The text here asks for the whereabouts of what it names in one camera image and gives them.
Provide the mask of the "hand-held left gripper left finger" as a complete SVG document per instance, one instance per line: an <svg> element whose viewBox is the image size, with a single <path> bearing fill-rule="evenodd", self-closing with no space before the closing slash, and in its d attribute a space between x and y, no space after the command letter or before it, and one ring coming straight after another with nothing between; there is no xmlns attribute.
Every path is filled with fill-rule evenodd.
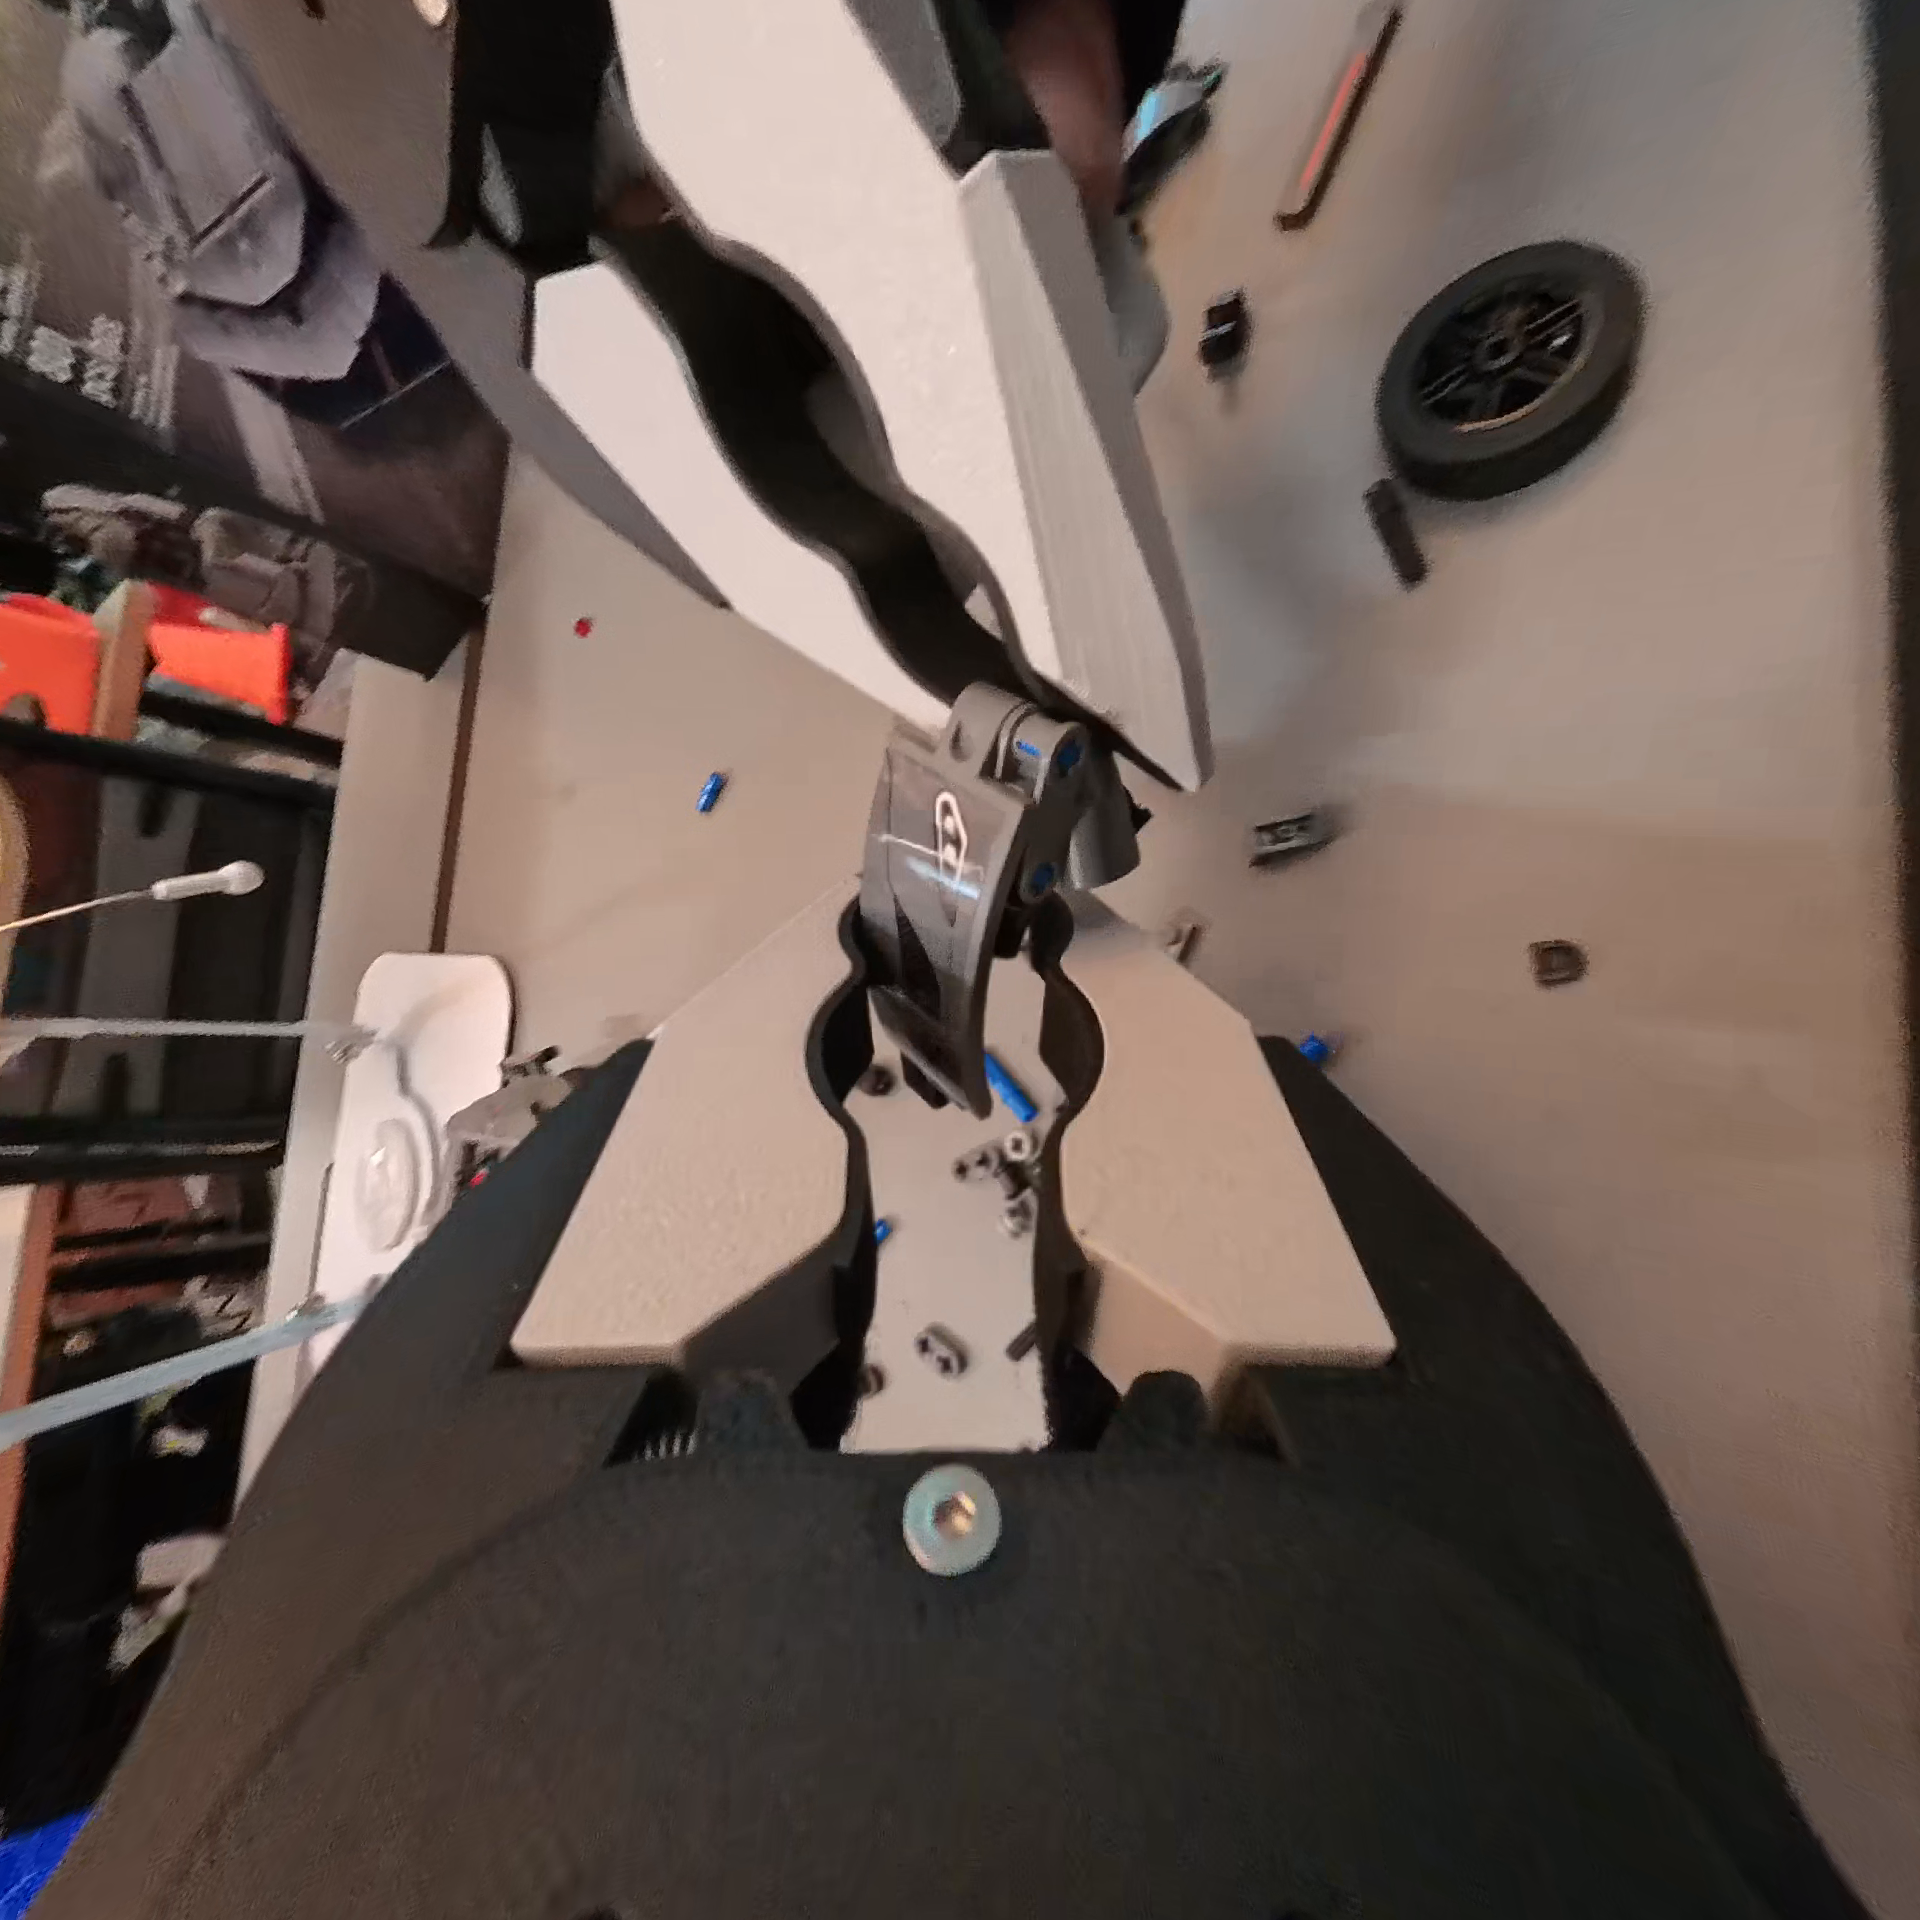
<svg viewBox="0 0 1920 1920"><path fill-rule="evenodd" d="M648 1033L512 1355L763 1378L810 1447L841 1449L877 1299L847 1114L870 1065L867 956L834 886Z"/></svg>

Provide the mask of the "dark grey lego fender assembly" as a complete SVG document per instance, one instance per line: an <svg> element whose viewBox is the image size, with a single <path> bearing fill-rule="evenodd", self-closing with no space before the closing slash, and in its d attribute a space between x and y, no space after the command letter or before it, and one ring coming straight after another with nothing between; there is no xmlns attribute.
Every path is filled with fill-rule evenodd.
<svg viewBox="0 0 1920 1920"><path fill-rule="evenodd" d="M885 740L857 882L870 998L930 1105L992 1110L993 966L1061 891L1138 867L1144 815L1078 719L987 684Z"/></svg>

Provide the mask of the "person's right hand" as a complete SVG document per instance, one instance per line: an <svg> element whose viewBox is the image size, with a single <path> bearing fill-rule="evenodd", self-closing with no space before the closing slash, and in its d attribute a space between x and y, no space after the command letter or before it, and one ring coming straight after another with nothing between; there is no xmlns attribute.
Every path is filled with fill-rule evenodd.
<svg viewBox="0 0 1920 1920"><path fill-rule="evenodd" d="M1087 223L1109 223L1119 200L1129 118L1113 6L1021 2L1003 46Z"/></svg>

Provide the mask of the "grey tile with orange stripe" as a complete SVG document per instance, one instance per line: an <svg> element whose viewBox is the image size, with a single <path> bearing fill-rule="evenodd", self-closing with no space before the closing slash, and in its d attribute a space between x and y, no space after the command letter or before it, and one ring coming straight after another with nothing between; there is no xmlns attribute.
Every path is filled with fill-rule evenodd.
<svg viewBox="0 0 1920 1920"><path fill-rule="evenodd" d="M1323 207L1403 17L1403 2L1369 2L1354 14L1331 83L1313 112L1303 148L1286 169L1272 214L1272 226L1281 233L1303 232Z"/></svg>

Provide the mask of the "orange box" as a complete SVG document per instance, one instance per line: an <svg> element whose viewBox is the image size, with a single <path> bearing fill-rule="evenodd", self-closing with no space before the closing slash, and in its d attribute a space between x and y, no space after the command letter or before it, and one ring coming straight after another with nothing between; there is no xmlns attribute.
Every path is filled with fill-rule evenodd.
<svg viewBox="0 0 1920 1920"><path fill-rule="evenodd" d="M286 722L291 659L286 630L238 632L160 617L175 608L201 614L202 604L134 584L89 616L41 595L3 593L3 715L26 713L55 732L125 740L147 678L160 675L191 698Z"/></svg>

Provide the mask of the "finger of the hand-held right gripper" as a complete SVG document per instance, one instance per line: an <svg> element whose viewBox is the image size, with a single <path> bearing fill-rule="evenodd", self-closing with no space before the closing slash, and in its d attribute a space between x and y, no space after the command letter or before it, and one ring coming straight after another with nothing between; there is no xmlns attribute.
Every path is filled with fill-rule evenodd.
<svg viewBox="0 0 1920 1920"><path fill-rule="evenodd" d="M885 660L853 568L726 452L665 320L595 259L534 289L534 384L656 528L661 561L807 660Z"/></svg>
<svg viewBox="0 0 1920 1920"><path fill-rule="evenodd" d="M669 219L598 241L757 491L853 568L885 660L814 660L934 729L974 684L1214 774L1201 648L1094 233L1049 140L965 169L834 6L611 6ZM721 375L726 275L830 350Z"/></svg>

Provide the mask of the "cluster of small lego connectors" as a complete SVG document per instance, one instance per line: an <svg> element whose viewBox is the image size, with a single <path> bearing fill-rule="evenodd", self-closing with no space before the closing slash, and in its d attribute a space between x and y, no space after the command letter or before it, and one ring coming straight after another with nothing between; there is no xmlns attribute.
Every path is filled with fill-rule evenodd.
<svg viewBox="0 0 1920 1920"><path fill-rule="evenodd" d="M1030 1236L1040 1220L1041 1137L1023 1124L975 1144L951 1163L960 1185L985 1185L999 1193L999 1231L1010 1239Z"/></svg>

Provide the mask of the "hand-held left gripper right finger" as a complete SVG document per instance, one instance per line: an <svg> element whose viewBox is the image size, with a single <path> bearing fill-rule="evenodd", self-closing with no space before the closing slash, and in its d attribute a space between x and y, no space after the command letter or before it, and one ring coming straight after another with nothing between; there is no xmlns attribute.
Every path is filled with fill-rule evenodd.
<svg viewBox="0 0 1920 1920"><path fill-rule="evenodd" d="M1397 1336L1248 1017L1103 903L1034 924L1034 1355L1047 1436L1090 1449L1146 1377L1206 1418L1266 1367L1371 1372Z"/></svg>

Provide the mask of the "black lego axle connector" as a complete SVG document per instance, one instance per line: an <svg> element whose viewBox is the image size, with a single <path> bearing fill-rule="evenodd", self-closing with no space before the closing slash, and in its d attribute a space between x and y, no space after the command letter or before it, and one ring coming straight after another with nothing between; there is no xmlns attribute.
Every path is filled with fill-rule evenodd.
<svg viewBox="0 0 1920 1920"><path fill-rule="evenodd" d="M1363 518L1382 548L1397 584L1417 590L1429 579L1429 561L1411 528L1403 491L1392 478L1378 478L1361 491Z"/></svg>

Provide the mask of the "black lego set box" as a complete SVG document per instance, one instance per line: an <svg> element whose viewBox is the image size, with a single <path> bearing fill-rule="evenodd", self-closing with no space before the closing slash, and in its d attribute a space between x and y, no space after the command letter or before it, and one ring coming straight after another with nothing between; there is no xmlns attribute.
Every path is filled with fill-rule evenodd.
<svg viewBox="0 0 1920 1920"><path fill-rule="evenodd" d="M197 593L434 679L506 441L206 6L2 6L3 587Z"/></svg>

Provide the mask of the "blue plastic bin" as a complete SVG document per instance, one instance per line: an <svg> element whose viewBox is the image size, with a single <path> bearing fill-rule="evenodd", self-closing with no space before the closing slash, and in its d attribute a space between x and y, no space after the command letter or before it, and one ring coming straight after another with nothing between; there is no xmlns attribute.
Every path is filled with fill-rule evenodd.
<svg viewBox="0 0 1920 1920"><path fill-rule="evenodd" d="M49 1878L59 1871L73 1840L85 1832L93 1808L42 1819L24 1832L8 1832L0 1847L2 1918L24 1918Z"/></svg>

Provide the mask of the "black shelf unit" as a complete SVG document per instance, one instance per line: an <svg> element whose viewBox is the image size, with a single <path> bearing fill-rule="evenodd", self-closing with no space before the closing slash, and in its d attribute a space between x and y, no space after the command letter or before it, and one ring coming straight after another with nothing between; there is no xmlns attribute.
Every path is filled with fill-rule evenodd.
<svg viewBox="0 0 1920 1920"><path fill-rule="evenodd" d="M265 1279L306 1012L329 785L3 720L3 1019L182 1023L3 1058L3 1196L55 1191L42 1304L125 1306L17 1344L33 1400L209 1348L193 1280ZM90 1808L178 1622L125 1660L137 1562L224 1535L251 1362L3 1449L3 1834Z"/></svg>

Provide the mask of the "grey lego car model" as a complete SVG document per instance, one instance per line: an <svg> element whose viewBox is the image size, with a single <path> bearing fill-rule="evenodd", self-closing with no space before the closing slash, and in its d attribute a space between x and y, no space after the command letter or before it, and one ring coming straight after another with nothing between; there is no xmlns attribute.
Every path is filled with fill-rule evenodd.
<svg viewBox="0 0 1920 1920"><path fill-rule="evenodd" d="M499 1065L497 1088L455 1111L440 1127L445 1188L458 1193L472 1178L510 1154L543 1114L555 1050L520 1054Z"/></svg>

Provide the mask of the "black lego wheel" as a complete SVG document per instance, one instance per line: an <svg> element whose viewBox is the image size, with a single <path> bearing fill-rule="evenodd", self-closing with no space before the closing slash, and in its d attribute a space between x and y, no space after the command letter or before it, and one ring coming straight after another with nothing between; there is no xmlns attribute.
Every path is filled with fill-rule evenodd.
<svg viewBox="0 0 1920 1920"><path fill-rule="evenodd" d="M1616 418L1640 360L1640 278L1557 239L1489 257L1398 331L1375 384L1392 473L1441 502L1488 502L1562 472Z"/></svg>

